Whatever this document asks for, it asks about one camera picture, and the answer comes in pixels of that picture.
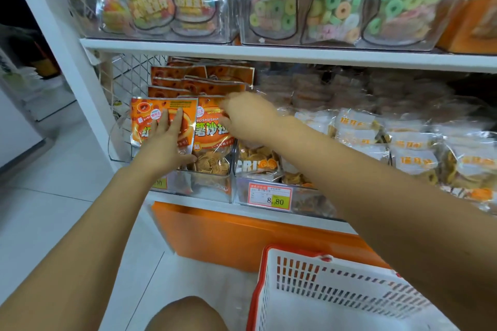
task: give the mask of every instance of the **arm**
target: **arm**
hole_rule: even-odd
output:
[[[230,96],[222,123],[295,165],[361,237],[462,331],[497,322],[497,221],[467,201],[278,116],[254,94]]]
[[[0,307],[0,331],[96,331],[129,234],[155,180],[195,161],[177,151],[182,112],[167,113],[133,163],[120,169],[81,219]]]

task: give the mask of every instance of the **floor grout line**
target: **floor grout line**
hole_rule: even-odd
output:
[[[160,256],[160,259],[158,260],[157,262],[157,265],[156,265],[156,268],[154,269],[153,273],[152,273],[152,276],[150,277],[150,280],[149,282],[147,283],[147,286],[145,287],[145,290],[143,291],[142,293],[142,296],[140,297],[140,301],[138,301],[138,304],[136,305],[136,308],[135,308],[135,311],[133,312],[133,314],[131,315],[131,318],[129,318],[129,322],[128,322],[128,325],[126,326],[126,328],[124,329],[124,331],[127,331],[130,323],[131,323],[131,320],[133,319],[133,317],[135,316],[135,313],[136,313],[136,310],[138,309],[138,307],[140,306],[140,302],[142,301],[142,298],[143,296],[145,296],[145,292],[147,291],[147,288],[149,287],[149,284],[150,282],[152,281],[152,278],[153,276],[155,275],[155,272],[157,271],[157,268],[158,268],[158,265],[160,264],[160,261],[162,260],[163,256],[165,254],[165,251],[162,252],[162,255]]]
[[[75,198],[72,196],[67,196],[67,195],[60,195],[60,194],[54,194],[53,192],[46,192],[46,191],[40,191],[40,190],[33,190],[33,189],[28,189],[27,187],[20,187],[20,186],[12,186],[12,185],[5,185],[4,188],[8,189],[16,189],[16,190],[28,190],[28,191],[34,191],[34,192],[40,192],[42,194],[48,194],[48,195],[55,195],[55,196],[61,196],[63,198],[68,198],[68,199],[74,199],[74,200],[82,200],[82,201],[87,201],[88,203],[93,203],[94,200],[86,200],[86,199],[80,199],[80,198]]]

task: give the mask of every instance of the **orange panel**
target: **orange panel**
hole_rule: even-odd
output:
[[[258,272],[264,248],[269,244],[280,244],[390,268],[359,236],[353,234],[170,203],[155,202],[152,211],[171,247],[186,258]]]

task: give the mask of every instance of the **white price card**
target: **white price card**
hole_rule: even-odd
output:
[[[248,204],[290,210],[293,189],[252,182],[249,183],[248,188]]]

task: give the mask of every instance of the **white plastic basket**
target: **white plastic basket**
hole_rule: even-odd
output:
[[[267,246],[247,331],[453,331],[394,271],[330,255]]]

